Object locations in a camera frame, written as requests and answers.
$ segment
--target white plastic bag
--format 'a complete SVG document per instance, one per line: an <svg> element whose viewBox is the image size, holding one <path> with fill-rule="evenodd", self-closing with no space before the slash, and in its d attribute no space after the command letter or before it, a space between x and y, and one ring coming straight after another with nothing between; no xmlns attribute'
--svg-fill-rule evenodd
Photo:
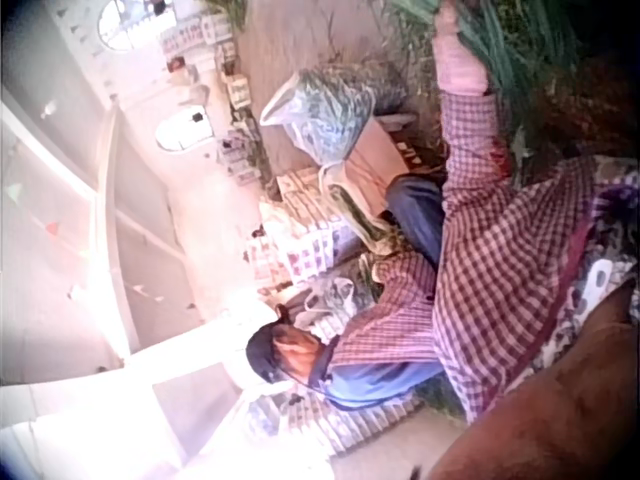
<svg viewBox="0 0 640 480"><path fill-rule="evenodd" d="M325 65L295 73L262 111L260 124L283 125L318 165L343 161L369 118L392 113L406 96L392 65Z"/></svg>

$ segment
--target jeans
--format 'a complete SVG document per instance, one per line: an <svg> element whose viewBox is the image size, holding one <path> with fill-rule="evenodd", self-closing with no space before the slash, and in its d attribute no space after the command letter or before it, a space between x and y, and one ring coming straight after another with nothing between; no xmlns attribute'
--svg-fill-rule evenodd
<svg viewBox="0 0 640 480"><path fill-rule="evenodd" d="M401 175L389 185L386 198L411 246L437 271L444 223L440 188L424 176Z"/></svg>

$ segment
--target blue shirt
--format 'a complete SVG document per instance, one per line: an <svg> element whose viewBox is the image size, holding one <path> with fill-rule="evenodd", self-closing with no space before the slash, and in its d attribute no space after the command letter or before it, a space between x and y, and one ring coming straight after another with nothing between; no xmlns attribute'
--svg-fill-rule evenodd
<svg viewBox="0 0 640 480"><path fill-rule="evenodd" d="M342 365L328 372L339 341L339 336L334 337L318 357L309 376L309 385L323 392L340 410L379 405L407 393L443 370L438 362L406 362Z"/></svg>

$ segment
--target cap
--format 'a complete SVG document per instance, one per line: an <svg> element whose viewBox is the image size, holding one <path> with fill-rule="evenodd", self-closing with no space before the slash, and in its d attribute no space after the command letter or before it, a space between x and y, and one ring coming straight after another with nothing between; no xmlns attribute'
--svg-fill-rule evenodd
<svg viewBox="0 0 640 480"><path fill-rule="evenodd" d="M278 361L273 346L273 329L277 325L290 323L289 314L283 305L276 305L278 320L268 323L254 333L247 342L247 360L252 370L265 382L275 383L278 379Z"/></svg>

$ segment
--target red checkered shirt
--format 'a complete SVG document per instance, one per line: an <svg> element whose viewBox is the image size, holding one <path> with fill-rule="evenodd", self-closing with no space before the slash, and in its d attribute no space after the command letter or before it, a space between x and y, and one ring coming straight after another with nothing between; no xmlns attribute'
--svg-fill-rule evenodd
<svg viewBox="0 0 640 480"><path fill-rule="evenodd" d="M384 284L378 304L353 317L329 368L340 365L438 361L434 350L436 274L422 255L408 252L377 266Z"/></svg>
<svg viewBox="0 0 640 480"><path fill-rule="evenodd" d="M473 420L555 326L586 241L594 164L567 161L516 190L495 154L495 97L445 93L442 117L451 154L435 305L420 256L387 260L380 304L349 322L331 365L438 359Z"/></svg>

